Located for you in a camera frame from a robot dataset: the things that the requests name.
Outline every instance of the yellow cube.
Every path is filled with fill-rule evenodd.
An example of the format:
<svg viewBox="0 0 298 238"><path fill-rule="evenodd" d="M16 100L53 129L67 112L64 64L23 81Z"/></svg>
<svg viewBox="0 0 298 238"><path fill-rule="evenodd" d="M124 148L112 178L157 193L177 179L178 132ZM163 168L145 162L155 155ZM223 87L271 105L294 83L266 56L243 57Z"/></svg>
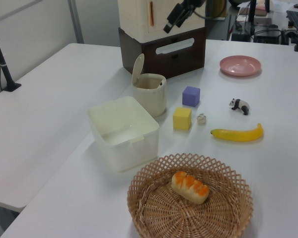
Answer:
<svg viewBox="0 0 298 238"><path fill-rule="evenodd" d="M192 110L190 108L176 108L173 114L173 129L189 130L191 116Z"/></svg>

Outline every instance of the toy panda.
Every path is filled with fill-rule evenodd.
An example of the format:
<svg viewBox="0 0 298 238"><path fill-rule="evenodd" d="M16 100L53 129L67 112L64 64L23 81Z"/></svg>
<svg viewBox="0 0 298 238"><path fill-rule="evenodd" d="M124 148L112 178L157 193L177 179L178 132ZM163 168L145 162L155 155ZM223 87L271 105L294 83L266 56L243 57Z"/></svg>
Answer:
<svg viewBox="0 0 298 238"><path fill-rule="evenodd" d="M240 108L244 112L244 115L248 115L249 104L247 102L240 100L240 99L233 99L229 103L229 105L233 106L232 110L236 110L237 108Z"/></svg>

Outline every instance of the floor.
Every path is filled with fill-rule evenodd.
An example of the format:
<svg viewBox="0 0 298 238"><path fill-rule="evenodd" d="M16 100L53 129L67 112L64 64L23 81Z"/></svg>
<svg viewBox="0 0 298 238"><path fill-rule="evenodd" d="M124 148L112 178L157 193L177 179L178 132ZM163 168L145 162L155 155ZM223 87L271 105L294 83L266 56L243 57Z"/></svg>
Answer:
<svg viewBox="0 0 298 238"><path fill-rule="evenodd" d="M227 33L233 25L234 16L227 15L224 20L206 20L207 39L227 40ZM0 236L17 217L18 213L0 207Z"/></svg>

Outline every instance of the white plastic container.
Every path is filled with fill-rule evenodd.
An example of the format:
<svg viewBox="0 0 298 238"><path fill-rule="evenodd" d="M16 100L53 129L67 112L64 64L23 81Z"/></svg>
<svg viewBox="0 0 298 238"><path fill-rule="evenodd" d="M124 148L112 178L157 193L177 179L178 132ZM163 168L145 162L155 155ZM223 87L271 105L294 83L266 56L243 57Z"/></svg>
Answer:
<svg viewBox="0 0 298 238"><path fill-rule="evenodd" d="M166 84L164 76L154 73L144 73L145 55L140 54L135 61L132 85L133 95L137 102L152 116L164 113L167 104Z"/></svg>
<svg viewBox="0 0 298 238"><path fill-rule="evenodd" d="M146 43L205 26L204 19L193 14L167 34L163 28L177 3L183 0L118 0L120 28L140 43ZM195 11L204 16L205 3Z"/></svg>
<svg viewBox="0 0 298 238"><path fill-rule="evenodd" d="M121 172L158 154L159 124L133 98L124 97L87 112L98 149Z"/></svg>

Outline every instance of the keyboard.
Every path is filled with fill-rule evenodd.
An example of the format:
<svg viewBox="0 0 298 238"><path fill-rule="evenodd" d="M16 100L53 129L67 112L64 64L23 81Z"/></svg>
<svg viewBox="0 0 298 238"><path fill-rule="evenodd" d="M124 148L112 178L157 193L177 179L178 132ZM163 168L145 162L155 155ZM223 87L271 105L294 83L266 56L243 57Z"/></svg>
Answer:
<svg viewBox="0 0 298 238"><path fill-rule="evenodd" d="M298 11L286 11L289 21L294 22L294 27L298 30Z"/></svg>

